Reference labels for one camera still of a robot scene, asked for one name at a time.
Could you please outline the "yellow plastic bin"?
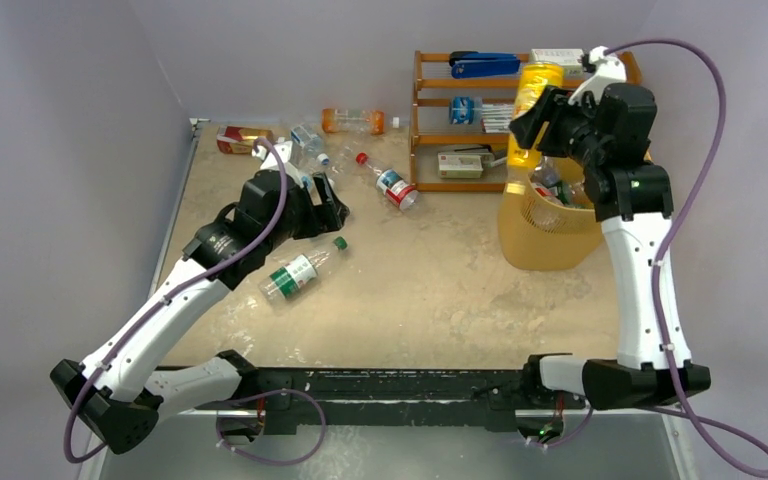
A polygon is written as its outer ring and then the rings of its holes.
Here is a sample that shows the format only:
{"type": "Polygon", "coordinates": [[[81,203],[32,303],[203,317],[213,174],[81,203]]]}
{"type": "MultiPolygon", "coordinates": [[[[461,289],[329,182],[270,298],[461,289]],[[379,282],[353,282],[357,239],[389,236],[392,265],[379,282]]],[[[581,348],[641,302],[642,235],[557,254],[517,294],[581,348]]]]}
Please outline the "yellow plastic bin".
{"type": "Polygon", "coordinates": [[[571,269],[603,243],[583,171],[565,158],[545,158],[535,171],[508,168],[497,232],[503,257],[522,270],[571,269]]]}

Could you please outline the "green label bottle green cap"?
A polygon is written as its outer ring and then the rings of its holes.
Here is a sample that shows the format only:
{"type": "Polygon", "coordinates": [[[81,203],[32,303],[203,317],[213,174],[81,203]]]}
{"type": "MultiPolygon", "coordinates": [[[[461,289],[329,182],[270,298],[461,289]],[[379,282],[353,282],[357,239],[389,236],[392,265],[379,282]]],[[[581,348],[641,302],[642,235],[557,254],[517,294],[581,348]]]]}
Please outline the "green label bottle green cap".
{"type": "Polygon", "coordinates": [[[295,301],[342,266],[348,247],[345,238],[338,236],[321,248],[293,257],[260,282],[260,293],[274,305],[295,301]]]}

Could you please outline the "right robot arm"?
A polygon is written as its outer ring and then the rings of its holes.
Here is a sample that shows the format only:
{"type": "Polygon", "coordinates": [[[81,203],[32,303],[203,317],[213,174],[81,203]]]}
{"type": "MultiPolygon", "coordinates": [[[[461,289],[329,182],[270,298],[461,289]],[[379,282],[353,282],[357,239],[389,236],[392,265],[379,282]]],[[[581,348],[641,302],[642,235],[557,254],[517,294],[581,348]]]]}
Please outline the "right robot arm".
{"type": "Polygon", "coordinates": [[[521,392],[533,406],[565,392],[596,410],[650,409],[711,386],[709,368],[692,360],[677,313],[669,258],[678,225],[671,183],[646,157],[656,114],[653,93],[639,85],[612,83],[600,96],[548,86],[510,124],[519,146],[582,168],[609,249],[620,316],[613,359],[566,353],[528,358],[521,392]]]}

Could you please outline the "red label bottle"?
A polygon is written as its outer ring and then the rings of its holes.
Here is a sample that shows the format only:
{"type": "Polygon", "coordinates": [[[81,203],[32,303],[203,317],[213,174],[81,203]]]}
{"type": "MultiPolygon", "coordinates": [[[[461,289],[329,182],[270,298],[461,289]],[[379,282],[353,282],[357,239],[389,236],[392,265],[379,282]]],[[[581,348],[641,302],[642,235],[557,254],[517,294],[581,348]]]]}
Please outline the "red label bottle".
{"type": "Polygon", "coordinates": [[[375,188],[400,211],[407,211],[417,204],[419,191],[390,164],[365,152],[358,153],[355,162],[368,173],[375,188]]]}

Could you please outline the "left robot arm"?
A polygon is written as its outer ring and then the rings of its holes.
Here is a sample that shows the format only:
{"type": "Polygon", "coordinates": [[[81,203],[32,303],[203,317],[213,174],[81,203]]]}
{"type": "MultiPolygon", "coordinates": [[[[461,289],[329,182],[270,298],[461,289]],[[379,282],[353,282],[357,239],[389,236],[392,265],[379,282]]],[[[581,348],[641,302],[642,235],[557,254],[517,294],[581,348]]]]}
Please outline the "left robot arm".
{"type": "Polygon", "coordinates": [[[266,386],[258,369],[226,350],[195,367],[158,366],[184,334],[285,241],[339,231],[350,210],[324,173],[308,190],[278,170],[260,170],[185,246],[167,279],[105,344],[81,361],[61,360],[50,379],[70,408],[113,454],[144,441],[162,421],[202,405],[244,409],[266,386]]]}

